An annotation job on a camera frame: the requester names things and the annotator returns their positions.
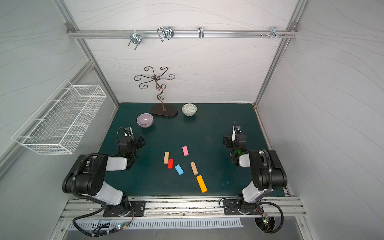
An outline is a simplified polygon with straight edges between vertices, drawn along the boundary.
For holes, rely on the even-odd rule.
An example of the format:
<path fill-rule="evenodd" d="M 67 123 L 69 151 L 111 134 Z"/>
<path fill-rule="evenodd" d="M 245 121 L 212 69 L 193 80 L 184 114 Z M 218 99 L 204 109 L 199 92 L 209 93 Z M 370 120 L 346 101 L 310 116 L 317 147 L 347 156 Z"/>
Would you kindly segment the natural wood block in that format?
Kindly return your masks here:
<path fill-rule="evenodd" d="M 192 171 L 193 171 L 194 176 L 196 176 L 196 175 L 199 174 L 195 162 L 191 162 L 191 168 L 192 168 Z"/>
<path fill-rule="evenodd" d="M 165 155 L 164 155 L 164 165 L 167 165 L 168 162 L 169 162 L 169 152 L 165 152 Z"/>

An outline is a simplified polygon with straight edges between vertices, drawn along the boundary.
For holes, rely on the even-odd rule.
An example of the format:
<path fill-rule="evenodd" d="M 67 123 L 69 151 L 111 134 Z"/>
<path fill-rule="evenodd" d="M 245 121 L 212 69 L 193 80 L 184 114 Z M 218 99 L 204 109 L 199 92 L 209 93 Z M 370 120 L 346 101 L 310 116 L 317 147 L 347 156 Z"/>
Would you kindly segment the red block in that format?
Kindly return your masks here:
<path fill-rule="evenodd" d="M 168 160 L 168 169 L 172 169 L 174 167 L 174 159 Z"/>

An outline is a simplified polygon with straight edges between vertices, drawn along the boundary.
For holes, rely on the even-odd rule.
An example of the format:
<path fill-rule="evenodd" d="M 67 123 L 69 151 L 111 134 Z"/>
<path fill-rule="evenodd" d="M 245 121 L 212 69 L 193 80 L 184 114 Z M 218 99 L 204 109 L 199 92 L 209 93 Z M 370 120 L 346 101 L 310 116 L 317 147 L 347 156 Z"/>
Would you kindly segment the pink block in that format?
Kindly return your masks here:
<path fill-rule="evenodd" d="M 182 150 L 183 150 L 184 156 L 188 156 L 189 155 L 189 151 L 188 151 L 188 147 L 187 146 L 182 147 Z"/>

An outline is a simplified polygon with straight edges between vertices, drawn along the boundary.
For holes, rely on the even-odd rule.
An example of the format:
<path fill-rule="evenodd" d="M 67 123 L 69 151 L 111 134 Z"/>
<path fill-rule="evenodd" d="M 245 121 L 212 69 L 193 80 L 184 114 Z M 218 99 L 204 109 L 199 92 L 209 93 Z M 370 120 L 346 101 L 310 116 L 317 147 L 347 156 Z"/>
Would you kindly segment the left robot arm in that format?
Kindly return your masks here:
<path fill-rule="evenodd" d="M 132 128 L 119 128 L 117 134 L 118 153 L 106 155 L 92 153 L 80 155 L 62 184 L 62 191 L 77 199 L 101 204 L 114 215 L 125 217 L 132 213 L 132 204 L 126 193 L 117 190 L 105 181 L 107 172 L 130 170 L 135 163 L 137 150 L 145 146 L 143 136 L 134 136 Z"/>

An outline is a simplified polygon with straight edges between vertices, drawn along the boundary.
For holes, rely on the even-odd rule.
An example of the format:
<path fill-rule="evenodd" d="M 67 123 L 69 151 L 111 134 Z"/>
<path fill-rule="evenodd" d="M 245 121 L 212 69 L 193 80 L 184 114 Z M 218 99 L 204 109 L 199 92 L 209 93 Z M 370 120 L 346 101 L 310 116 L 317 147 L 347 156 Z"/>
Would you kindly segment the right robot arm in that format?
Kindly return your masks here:
<path fill-rule="evenodd" d="M 275 189 L 285 188 L 288 177 L 275 150 L 248 150 L 247 136 L 241 127 L 233 124 L 232 134 L 223 138 L 223 144 L 231 149 L 230 161 L 238 167 L 251 169 L 251 182 L 243 188 L 236 202 L 239 214 L 258 211 L 261 200 Z"/>

